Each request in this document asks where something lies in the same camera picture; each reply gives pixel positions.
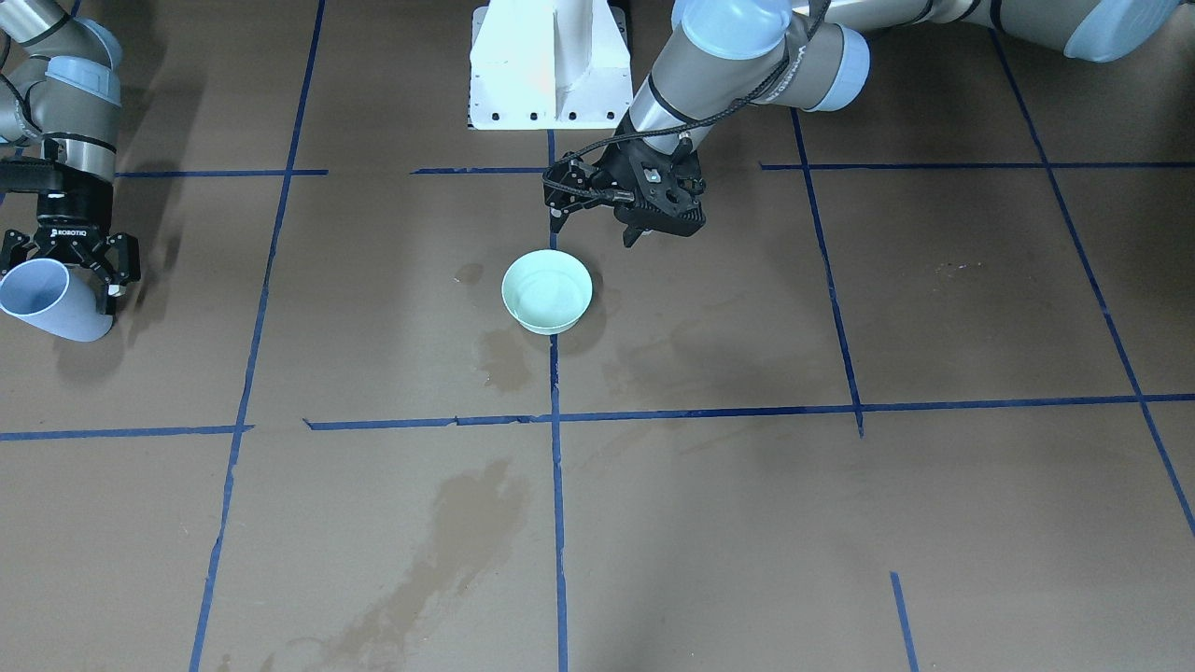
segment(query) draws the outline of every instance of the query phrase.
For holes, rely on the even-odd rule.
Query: white metal stand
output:
[[[620,14],[605,0],[490,0],[479,7],[468,55],[472,126],[618,126],[632,98]]]

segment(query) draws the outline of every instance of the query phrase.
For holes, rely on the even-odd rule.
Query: blue joint cap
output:
[[[79,56],[54,56],[45,68],[45,77],[121,106],[121,79],[96,61]]]
[[[676,0],[676,2],[673,4],[673,30],[676,30],[676,28],[680,26],[680,19],[685,16],[685,10],[687,10],[692,4],[693,0]]]
[[[758,59],[784,41],[790,0],[688,0],[680,25],[690,42],[729,61]]]
[[[834,83],[820,103],[807,112],[833,112],[851,104],[863,91],[871,72],[871,48],[862,35],[842,28],[842,61],[838,66]]]
[[[1096,63],[1127,56],[1165,25],[1178,5],[1176,0],[1102,0],[1062,53]]]
[[[104,45],[104,50],[108,51],[108,61],[112,65],[112,69],[121,67],[121,61],[124,60],[124,49],[121,48],[121,42],[116,39],[112,31],[99,25],[92,19],[75,19],[84,28],[90,30],[99,42]]]

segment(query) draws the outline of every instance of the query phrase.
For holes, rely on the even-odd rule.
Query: gray robot arm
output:
[[[608,206],[630,248],[645,231],[692,236],[705,224],[697,147],[747,105],[833,111],[862,91],[860,32],[969,22],[1089,61],[1140,47],[1179,0],[676,0],[673,35],[613,138],[544,172],[552,231]],[[593,165],[582,157],[605,147]]]
[[[53,0],[0,0],[0,30],[5,56],[12,42],[29,55],[0,75],[0,145],[41,148],[41,158],[0,160],[0,191],[38,196],[36,232],[4,234],[0,276],[36,257],[88,268],[111,313],[111,298],[141,275],[136,239],[110,232],[121,45]]]

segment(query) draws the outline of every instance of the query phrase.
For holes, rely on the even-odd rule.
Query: brown floor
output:
[[[419,173],[601,136],[466,129],[479,4],[82,2],[146,277],[0,320],[0,670],[1191,668],[1195,7],[876,37],[713,132],[692,239],[575,215],[553,348],[498,295],[538,176]]]

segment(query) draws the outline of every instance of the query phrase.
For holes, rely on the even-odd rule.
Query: blue tape line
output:
[[[1066,161],[1052,163],[1055,169],[1189,169],[1195,161]]]
[[[1195,402],[1195,393],[1146,395],[1150,403]],[[839,415],[863,413],[907,413],[919,410],[982,410],[1004,408],[1049,408],[1136,404],[1133,395],[1109,395],[1097,397],[1044,397],[1022,399],[972,399],[957,402],[893,402],[875,404],[831,404],[809,407],[755,407],[721,409],[675,409],[675,410],[627,410],[595,413],[562,413],[560,422],[606,422],[621,420],[685,420],[703,417],[770,417],[788,415]],[[490,415],[477,417],[427,417],[412,420],[361,420],[349,422],[312,422],[304,420],[313,432],[337,432],[355,429],[403,429],[415,427],[470,427],[477,424],[545,424],[553,421],[552,415]]]
[[[543,167],[535,166],[498,166],[498,167],[433,167],[412,170],[411,175],[510,175],[541,173]]]
[[[905,591],[900,587],[900,575],[889,573],[893,581],[893,595],[896,598],[896,615],[900,617],[900,630],[905,635],[905,654],[908,656],[909,672],[921,672],[917,664],[917,647],[913,646],[913,630],[908,627],[908,610],[905,609]]]
[[[863,410],[859,408],[859,387],[854,381],[854,364],[851,361],[851,348],[846,342],[846,326],[842,324],[842,311],[838,304],[838,289],[834,287],[834,271],[829,265],[829,251],[826,248],[826,232],[821,226],[821,210],[817,208],[817,194],[814,191],[814,176],[809,170],[809,154],[805,153],[805,139],[801,132],[801,120],[797,110],[789,109],[792,117],[792,132],[797,136],[797,151],[801,153],[802,172],[805,176],[805,191],[809,193],[809,209],[814,215],[814,231],[817,233],[817,248],[821,250],[822,264],[826,267],[826,285],[829,288],[829,304],[834,311],[834,329],[838,330],[838,344],[842,350],[842,367],[846,369],[846,384],[851,389],[851,403],[854,404],[854,422],[863,436]]]
[[[158,170],[118,172],[116,177],[131,179],[157,179],[176,177],[295,177],[326,176],[327,170]]]
[[[1055,169],[1189,169],[1195,167],[1195,161],[1070,161],[1050,164]],[[801,164],[759,164],[764,171],[796,171],[803,170]],[[1046,167],[1040,163],[954,163],[954,164],[809,164],[813,171],[844,171],[844,170],[1024,170]]]
[[[319,48],[319,35],[324,23],[324,2],[319,0],[315,10],[315,26],[312,30],[311,48],[307,51],[307,69],[304,74],[302,90],[299,93],[299,109],[295,112],[294,130],[290,135],[290,153],[287,157],[287,170],[282,177],[282,194],[278,196],[278,212],[274,219],[274,234],[270,239],[270,252],[265,259],[265,273],[262,280],[262,294],[257,304],[257,320],[253,325],[253,340],[249,350],[249,361],[245,366],[245,387],[240,396],[240,405],[237,410],[237,424],[244,426],[249,415],[249,399],[253,391],[253,375],[257,369],[257,355],[262,344],[262,331],[265,325],[265,308],[270,298],[270,275],[274,271],[274,257],[278,250],[278,238],[282,233],[282,221],[286,218],[287,198],[290,195],[290,178],[295,167],[295,157],[299,153],[299,138],[302,132],[304,114],[307,109],[307,93],[311,91],[312,73],[315,69],[315,54]],[[208,560],[208,575],[203,585],[203,601],[200,606],[200,619],[195,627],[195,644],[191,648],[190,672],[200,672],[200,660],[203,656],[203,641],[207,636],[208,617],[212,613],[212,594],[215,589],[216,574],[220,569],[220,554],[223,549],[223,536],[228,526],[228,508],[232,503],[233,468],[240,456],[240,442],[243,432],[235,432],[232,436],[232,447],[228,452],[228,470],[225,474],[223,501],[220,511],[220,532],[216,542],[212,546],[212,556]]]
[[[825,407],[768,407],[734,409],[690,409],[690,410],[629,410],[615,413],[564,413],[560,422],[603,422],[612,420],[685,420],[699,417],[771,417],[784,415],[834,415],[853,414],[853,404]]]
[[[564,471],[560,451],[560,348],[551,337],[550,378],[552,395],[552,490],[556,518],[556,647],[559,672],[569,672],[569,599],[564,581]]]
[[[1182,508],[1183,515],[1187,518],[1187,526],[1190,530],[1191,536],[1195,536],[1195,514],[1193,514],[1190,503],[1187,501],[1187,494],[1183,491],[1182,483],[1178,481],[1178,474],[1175,471],[1173,464],[1170,462],[1170,454],[1166,452],[1166,446],[1162,441],[1162,434],[1158,432],[1158,427],[1153,422],[1153,414],[1150,413],[1148,401],[1141,391],[1141,385],[1136,379],[1136,373],[1134,373],[1133,365],[1128,360],[1128,352],[1124,349],[1124,343],[1121,341],[1120,332],[1116,330],[1116,323],[1113,320],[1113,313],[1108,307],[1108,301],[1104,299],[1104,293],[1099,288],[1099,282],[1096,280],[1096,274],[1091,268],[1087,252],[1083,248],[1079,230],[1074,226],[1074,220],[1071,218],[1071,209],[1067,207],[1066,198],[1062,196],[1062,188],[1059,185],[1058,177],[1054,175],[1049,158],[1046,155],[1046,147],[1042,145],[1041,136],[1037,134],[1037,127],[1034,124],[1034,120],[1029,115],[1029,106],[1025,104],[1025,98],[1021,93],[1017,79],[1012,74],[1012,66],[1009,65],[1009,57],[1004,53],[1004,45],[1000,44],[1000,39],[995,31],[988,30],[988,32],[992,37],[992,44],[995,47],[995,54],[1000,59],[1000,66],[1004,68],[1004,74],[1009,79],[1009,86],[1012,87],[1012,93],[1017,98],[1017,105],[1021,106],[1021,114],[1025,117],[1025,124],[1029,127],[1029,134],[1032,136],[1034,145],[1037,147],[1037,153],[1041,155],[1042,164],[1046,165],[1046,175],[1049,176],[1049,183],[1054,189],[1054,197],[1058,200],[1058,207],[1062,212],[1062,219],[1066,221],[1066,228],[1071,234],[1071,240],[1074,243],[1074,250],[1079,255],[1079,261],[1083,263],[1083,270],[1087,274],[1087,282],[1091,285],[1091,291],[1095,293],[1096,300],[1099,303],[1099,310],[1104,313],[1104,323],[1108,325],[1108,332],[1111,335],[1113,343],[1116,346],[1116,354],[1120,355],[1121,364],[1124,366],[1124,373],[1128,375],[1129,384],[1133,386],[1133,393],[1135,395],[1138,403],[1141,405],[1141,415],[1145,416],[1145,423],[1150,428],[1150,435],[1153,436],[1153,444],[1158,448],[1158,456],[1162,458],[1162,464],[1165,468],[1166,476],[1170,478],[1170,485],[1175,490],[1175,496],[1178,497],[1178,506]]]
[[[252,424],[240,427],[241,432],[252,429]],[[233,434],[235,424],[216,424],[210,427],[135,427],[124,429],[61,429],[56,432],[0,432],[0,441],[47,441],[54,439],[103,439],[116,436],[133,439],[137,436],[185,436]]]
[[[863,404],[866,413],[893,413],[911,410],[966,410],[998,408],[1044,408],[1044,407],[1083,407],[1104,404],[1135,404],[1138,398],[1132,395],[1113,395],[1107,397],[1056,397],[1040,399],[979,399],[964,402],[897,402],[888,404]]]
[[[1146,395],[1145,401],[1153,403],[1195,402],[1195,395]]]
[[[304,419],[312,432],[345,432],[357,429],[410,429],[415,427],[477,427],[484,424],[541,424],[551,422],[550,415],[489,415],[478,417],[425,417],[413,420],[360,420],[350,422],[312,422]]]

